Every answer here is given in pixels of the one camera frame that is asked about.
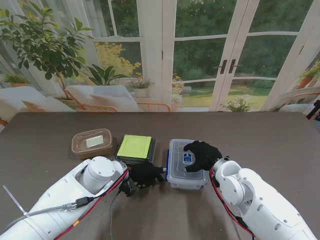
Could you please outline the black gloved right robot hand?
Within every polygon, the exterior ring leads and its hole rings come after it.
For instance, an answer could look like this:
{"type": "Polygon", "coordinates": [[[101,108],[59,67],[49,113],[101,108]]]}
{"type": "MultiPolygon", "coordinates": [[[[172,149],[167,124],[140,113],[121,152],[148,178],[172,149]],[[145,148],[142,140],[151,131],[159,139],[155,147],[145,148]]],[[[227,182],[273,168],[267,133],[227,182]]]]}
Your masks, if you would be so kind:
{"type": "Polygon", "coordinates": [[[195,162],[185,167],[187,172],[209,171],[223,157],[218,148],[204,141],[195,140],[185,145],[183,150],[185,152],[190,151],[195,156],[195,162]]]}

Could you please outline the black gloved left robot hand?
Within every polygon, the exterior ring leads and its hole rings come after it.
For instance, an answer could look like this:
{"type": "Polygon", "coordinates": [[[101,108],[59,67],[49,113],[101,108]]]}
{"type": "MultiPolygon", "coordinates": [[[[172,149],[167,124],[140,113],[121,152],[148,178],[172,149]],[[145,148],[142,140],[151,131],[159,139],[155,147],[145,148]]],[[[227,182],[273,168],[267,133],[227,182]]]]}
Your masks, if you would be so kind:
{"type": "Polygon", "coordinates": [[[166,171],[166,168],[157,167],[149,161],[144,161],[130,167],[129,177],[139,189],[144,189],[155,186],[157,181],[162,183],[164,181],[162,174],[166,171]]]}

